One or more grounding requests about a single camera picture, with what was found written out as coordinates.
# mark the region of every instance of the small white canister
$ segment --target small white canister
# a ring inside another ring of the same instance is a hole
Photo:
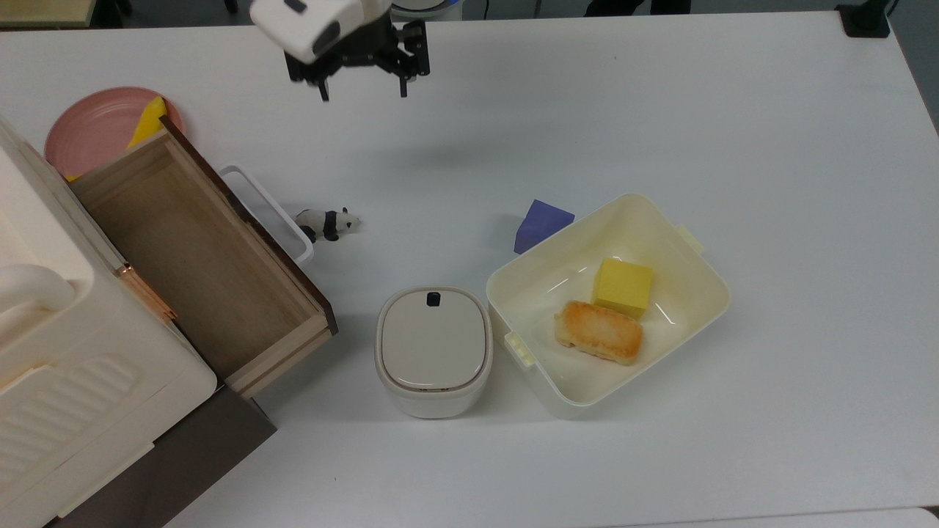
[[[375,368],[401,409],[451,418],[479,399],[492,368],[485,306],[458,287],[413,287],[382,307]]]

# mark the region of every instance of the pink plate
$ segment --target pink plate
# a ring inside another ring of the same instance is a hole
[[[146,88],[123,86],[93,93],[73,104],[46,137],[45,154],[62,176],[78,176],[127,149],[147,103],[159,96]],[[182,132],[179,111],[166,101],[166,113]]]

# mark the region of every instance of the container lid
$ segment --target container lid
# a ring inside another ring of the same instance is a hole
[[[379,323],[379,355],[398,385],[444,391],[483,370],[486,327],[480,305],[448,288],[417,288],[394,300]]]

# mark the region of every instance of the black button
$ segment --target black button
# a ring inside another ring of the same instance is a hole
[[[304,4],[301,0],[284,0],[284,3],[287,4],[289,8],[297,11],[298,13],[302,13],[306,10],[306,4]]]

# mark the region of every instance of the purple block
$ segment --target purple block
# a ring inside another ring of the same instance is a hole
[[[535,244],[574,222],[574,215],[541,200],[531,202],[528,214],[516,232],[516,253],[530,250]]]

